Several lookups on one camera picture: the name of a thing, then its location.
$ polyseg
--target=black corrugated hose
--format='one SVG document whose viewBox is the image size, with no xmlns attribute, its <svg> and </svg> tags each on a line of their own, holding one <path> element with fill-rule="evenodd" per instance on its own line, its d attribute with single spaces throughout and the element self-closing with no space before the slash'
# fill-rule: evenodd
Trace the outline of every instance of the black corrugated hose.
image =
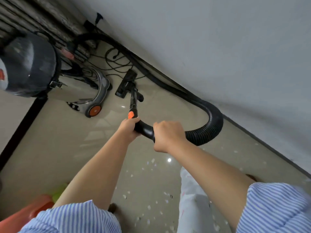
<svg viewBox="0 0 311 233">
<path fill-rule="evenodd" d="M 68 42 L 67 48 L 71 53 L 74 53 L 78 44 L 81 44 L 87 40 L 101 40 L 110 44 L 111 46 L 119 50 L 124 56 L 126 56 L 130 60 L 130 62 L 152 82 L 204 110 L 209 116 L 207 124 L 195 130 L 186 131 L 186 138 L 188 141 L 199 146 L 211 141 L 220 133 L 224 123 L 224 119 L 222 113 L 216 106 L 200 99 L 193 94 L 185 93 L 162 82 L 152 73 L 150 73 L 149 70 L 142 66 L 138 62 L 134 54 L 132 54 L 129 50 L 127 50 L 127 48 L 116 42 L 111 37 L 101 33 L 85 33 L 77 36 L 72 42 Z"/>
</svg>

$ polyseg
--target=person's right hand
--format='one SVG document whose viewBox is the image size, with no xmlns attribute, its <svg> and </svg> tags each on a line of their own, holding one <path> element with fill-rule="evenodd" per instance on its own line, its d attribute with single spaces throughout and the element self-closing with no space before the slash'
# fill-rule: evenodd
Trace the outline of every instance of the person's right hand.
<svg viewBox="0 0 311 233">
<path fill-rule="evenodd" d="M 180 122 L 162 121 L 153 124 L 155 133 L 154 150 L 156 152 L 169 153 L 169 149 L 179 142 L 186 142 L 186 135 Z"/>
</svg>

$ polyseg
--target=blue striped sleeve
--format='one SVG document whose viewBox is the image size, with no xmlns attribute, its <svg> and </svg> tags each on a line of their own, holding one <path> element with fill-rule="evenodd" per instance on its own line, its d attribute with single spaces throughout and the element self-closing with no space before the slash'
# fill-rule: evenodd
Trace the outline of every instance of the blue striped sleeve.
<svg viewBox="0 0 311 233">
<path fill-rule="evenodd" d="M 310 203 L 310 196 L 289 184 L 254 183 L 236 232 L 311 232 Z"/>
<path fill-rule="evenodd" d="M 121 233 L 116 217 L 93 201 L 41 211 L 20 233 Z"/>
</svg>

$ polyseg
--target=white pants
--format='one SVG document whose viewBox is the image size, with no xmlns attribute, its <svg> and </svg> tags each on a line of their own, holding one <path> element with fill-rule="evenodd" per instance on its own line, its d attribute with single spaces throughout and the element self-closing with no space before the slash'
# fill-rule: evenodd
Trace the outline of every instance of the white pants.
<svg viewBox="0 0 311 233">
<path fill-rule="evenodd" d="M 215 233 L 208 196 L 189 172 L 182 168 L 177 233 Z"/>
</svg>

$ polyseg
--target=person's left hand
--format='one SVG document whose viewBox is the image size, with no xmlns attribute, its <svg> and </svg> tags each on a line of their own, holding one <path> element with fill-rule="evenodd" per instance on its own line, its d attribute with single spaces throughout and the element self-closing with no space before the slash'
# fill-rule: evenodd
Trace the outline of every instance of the person's left hand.
<svg viewBox="0 0 311 233">
<path fill-rule="evenodd" d="M 132 119 L 124 119 L 117 132 L 121 136 L 123 136 L 129 143 L 135 140 L 136 137 L 140 136 L 140 134 L 134 131 L 135 123 L 140 121 L 140 117 L 132 118 Z"/>
</svg>

